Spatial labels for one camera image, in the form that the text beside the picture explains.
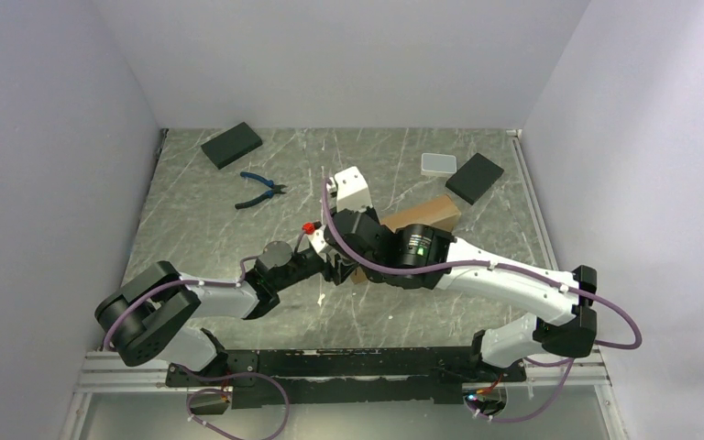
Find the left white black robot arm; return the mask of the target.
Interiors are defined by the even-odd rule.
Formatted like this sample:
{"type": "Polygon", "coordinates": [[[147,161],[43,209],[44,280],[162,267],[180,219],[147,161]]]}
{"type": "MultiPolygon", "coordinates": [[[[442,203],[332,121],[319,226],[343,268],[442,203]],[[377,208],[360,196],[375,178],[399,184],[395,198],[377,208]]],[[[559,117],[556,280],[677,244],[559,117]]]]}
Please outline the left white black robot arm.
{"type": "Polygon", "coordinates": [[[217,280],[182,273],[166,260],[152,264],[96,307],[94,318],[105,332],[103,348],[115,351],[129,367],[153,359],[178,362],[202,384],[213,385],[225,376],[225,349],[209,331],[191,328],[190,320],[259,319],[292,285],[315,275],[338,285],[356,269],[337,254],[297,250],[283,241],[242,258],[239,268],[237,278],[217,280]]]}

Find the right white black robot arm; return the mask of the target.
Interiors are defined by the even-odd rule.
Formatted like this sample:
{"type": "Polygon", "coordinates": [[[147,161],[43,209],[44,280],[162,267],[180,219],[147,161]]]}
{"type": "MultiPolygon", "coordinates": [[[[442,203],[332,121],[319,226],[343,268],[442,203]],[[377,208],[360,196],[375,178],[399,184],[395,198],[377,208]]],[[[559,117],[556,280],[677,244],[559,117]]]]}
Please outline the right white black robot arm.
{"type": "Polygon", "coordinates": [[[309,241],[323,259],[362,270],[373,283],[475,293],[522,309],[522,317],[475,335],[468,367],[479,380],[491,380],[531,355],[585,358],[595,344],[597,314],[592,300],[578,293],[592,281],[579,269],[539,269],[432,225],[391,229],[348,210],[312,232],[309,241]]]}

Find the brown cardboard express box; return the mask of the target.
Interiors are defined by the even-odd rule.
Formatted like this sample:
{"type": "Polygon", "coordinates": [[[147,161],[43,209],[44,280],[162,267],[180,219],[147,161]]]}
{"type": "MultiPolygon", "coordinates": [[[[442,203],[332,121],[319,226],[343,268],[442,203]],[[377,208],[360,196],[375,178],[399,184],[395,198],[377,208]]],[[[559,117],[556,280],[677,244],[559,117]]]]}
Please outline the brown cardboard express box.
{"type": "Polygon", "coordinates": [[[435,197],[427,202],[390,214],[380,222],[391,231],[412,224],[432,226],[452,232],[461,217],[461,212],[448,195],[435,197]]]}

